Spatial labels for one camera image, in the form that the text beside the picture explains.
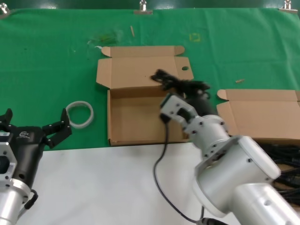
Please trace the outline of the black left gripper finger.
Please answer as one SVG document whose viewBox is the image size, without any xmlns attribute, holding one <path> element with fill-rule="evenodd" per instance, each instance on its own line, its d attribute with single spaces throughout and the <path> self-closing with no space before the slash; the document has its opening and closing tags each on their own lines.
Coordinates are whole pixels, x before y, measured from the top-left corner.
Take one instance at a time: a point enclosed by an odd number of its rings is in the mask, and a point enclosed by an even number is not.
<svg viewBox="0 0 300 225">
<path fill-rule="evenodd" d="M 13 112 L 10 108 L 0 116 L 0 128 L 14 128 L 15 126 L 10 124 L 13 117 Z"/>
<path fill-rule="evenodd" d="M 62 110 L 60 121 L 43 126 L 42 130 L 45 134 L 45 144 L 50 149 L 67 139 L 72 134 L 72 130 L 66 108 Z"/>
</svg>

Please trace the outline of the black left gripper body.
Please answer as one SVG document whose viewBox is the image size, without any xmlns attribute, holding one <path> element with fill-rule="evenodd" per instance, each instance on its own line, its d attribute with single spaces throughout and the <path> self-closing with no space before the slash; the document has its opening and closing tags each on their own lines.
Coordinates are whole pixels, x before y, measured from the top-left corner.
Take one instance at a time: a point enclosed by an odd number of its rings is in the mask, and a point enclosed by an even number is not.
<svg viewBox="0 0 300 225">
<path fill-rule="evenodd" d="M 32 187 L 45 148 L 45 133 L 36 126 L 1 124 L 0 130 L 10 133 L 8 143 L 17 160 L 12 178 Z"/>
</svg>

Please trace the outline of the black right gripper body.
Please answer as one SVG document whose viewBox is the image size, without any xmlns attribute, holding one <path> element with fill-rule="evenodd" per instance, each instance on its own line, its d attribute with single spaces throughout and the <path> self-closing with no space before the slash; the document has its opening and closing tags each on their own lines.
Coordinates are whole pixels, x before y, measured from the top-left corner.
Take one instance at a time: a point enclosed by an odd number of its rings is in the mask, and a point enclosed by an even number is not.
<svg viewBox="0 0 300 225">
<path fill-rule="evenodd" d="M 207 94 L 198 94 L 188 97 L 187 103 L 193 106 L 197 114 L 201 117 L 218 114 L 210 103 L 210 99 Z"/>
</svg>

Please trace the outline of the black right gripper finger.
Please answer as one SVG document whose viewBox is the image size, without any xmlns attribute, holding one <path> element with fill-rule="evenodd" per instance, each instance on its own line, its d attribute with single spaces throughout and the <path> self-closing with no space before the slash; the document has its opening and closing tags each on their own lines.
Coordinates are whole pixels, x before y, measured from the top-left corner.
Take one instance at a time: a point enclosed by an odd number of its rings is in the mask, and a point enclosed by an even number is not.
<svg viewBox="0 0 300 225">
<path fill-rule="evenodd" d="M 203 81 L 187 81 L 187 97 L 198 97 L 198 96 L 210 96 L 210 93 L 207 91 L 210 89 L 210 86 Z"/>
</svg>

